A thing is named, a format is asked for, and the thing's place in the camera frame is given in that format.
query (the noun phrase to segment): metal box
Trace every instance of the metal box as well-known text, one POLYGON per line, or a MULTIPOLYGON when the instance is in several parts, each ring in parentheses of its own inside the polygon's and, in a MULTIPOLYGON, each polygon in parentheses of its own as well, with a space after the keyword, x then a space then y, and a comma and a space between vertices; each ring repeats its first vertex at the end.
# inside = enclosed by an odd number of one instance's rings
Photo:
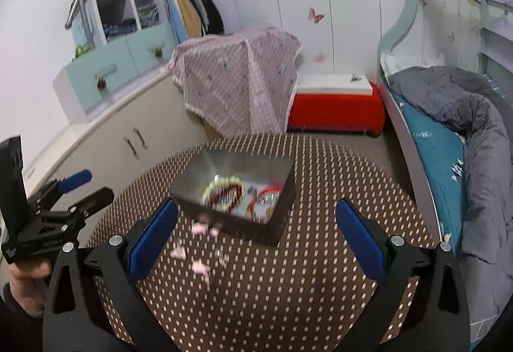
POLYGON ((204 149, 190 161, 171 185, 171 196, 192 219, 253 242, 277 246, 296 199, 294 163, 287 158, 204 149), (234 175, 245 183, 282 190, 267 223, 213 210, 201 204, 205 188, 216 179, 234 175))

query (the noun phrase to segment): brown tabletop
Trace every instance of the brown tabletop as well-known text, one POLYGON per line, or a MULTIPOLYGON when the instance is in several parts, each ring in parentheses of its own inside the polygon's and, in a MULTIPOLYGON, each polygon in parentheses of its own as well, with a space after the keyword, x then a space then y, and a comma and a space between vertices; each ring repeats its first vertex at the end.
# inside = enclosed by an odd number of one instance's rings
MULTIPOLYGON (((389 235, 434 246, 407 194, 388 175, 349 148, 297 134, 241 136, 184 151, 153 167, 123 191, 90 244, 126 234, 169 196, 173 179, 203 148, 284 156, 296 163, 297 197, 278 248, 221 233, 193 236, 181 214, 170 241, 138 288, 155 317, 184 352, 333 350, 375 290, 335 224, 335 203, 346 196, 389 235), (170 257, 182 239, 187 259, 170 257), (215 251, 229 255, 226 267, 215 251), (201 260, 210 286, 191 270, 201 260)), ((397 335, 415 293, 411 279, 384 339, 397 335)), ((109 293, 98 288, 115 333, 129 341, 109 293)))

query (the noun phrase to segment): pillow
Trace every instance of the pillow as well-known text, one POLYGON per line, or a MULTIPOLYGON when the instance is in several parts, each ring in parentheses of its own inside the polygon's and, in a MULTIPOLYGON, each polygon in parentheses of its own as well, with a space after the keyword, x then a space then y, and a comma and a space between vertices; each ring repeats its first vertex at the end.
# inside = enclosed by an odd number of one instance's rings
POLYGON ((395 57, 390 54, 381 53, 380 57, 381 68, 385 74, 385 78, 398 71, 406 70, 410 67, 433 67, 433 66, 445 66, 445 55, 443 53, 438 54, 436 57, 424 57, 417 63, 407 62, 404 58, 395 57))

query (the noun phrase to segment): pink tablecloth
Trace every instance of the pink tablecloth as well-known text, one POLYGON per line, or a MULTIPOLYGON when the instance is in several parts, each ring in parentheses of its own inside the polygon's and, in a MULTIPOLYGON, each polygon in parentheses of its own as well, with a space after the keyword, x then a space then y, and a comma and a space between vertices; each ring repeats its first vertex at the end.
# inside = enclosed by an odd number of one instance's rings
POLYGON ((224 137, 284 132, 296 90, 299 41, 271 25, 178 45, 169 69, 188 110, 224 137))

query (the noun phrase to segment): pink butterfly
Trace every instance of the pink butterfly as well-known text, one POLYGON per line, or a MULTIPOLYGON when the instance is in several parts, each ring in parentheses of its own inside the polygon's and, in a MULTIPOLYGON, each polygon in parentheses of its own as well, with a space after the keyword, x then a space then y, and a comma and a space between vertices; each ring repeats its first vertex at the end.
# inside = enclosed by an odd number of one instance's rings
POLYGON ((310 12, 308 13, 308 19, 310 21, 314 21, 314 23, 319 23, 324 18, 324 15, 316 15, 314 8, 310 8, 310 12))

